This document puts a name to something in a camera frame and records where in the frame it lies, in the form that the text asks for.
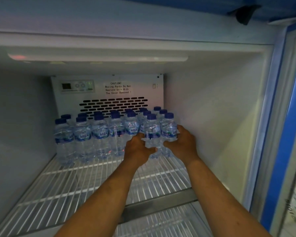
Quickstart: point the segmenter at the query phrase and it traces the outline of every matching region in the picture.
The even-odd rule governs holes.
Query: wire shelf
[[[171,208],[118,225],[116,237],[211,236],[191,204]]]
[[[45,167],[0,225],[0,236],[15,236],[64,223],[118,167],[123,157],[109,156],[62,167],[55,158]],[[149,159],[135,173],[126,204],[191,187],[175,157]]]

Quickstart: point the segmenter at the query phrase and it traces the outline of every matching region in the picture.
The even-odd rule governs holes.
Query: ventilation grille
[[[125,109],[133,109],[136,114],[140,107],[146,107],[148,100],[145,97],[127,97],[116,99],[84,100],[79,104],[80,112],[86,113],[88,119],[93,119],[94,111],[101,111],[105,118],[108,118],[110,110],[117,110],[124,116]]]

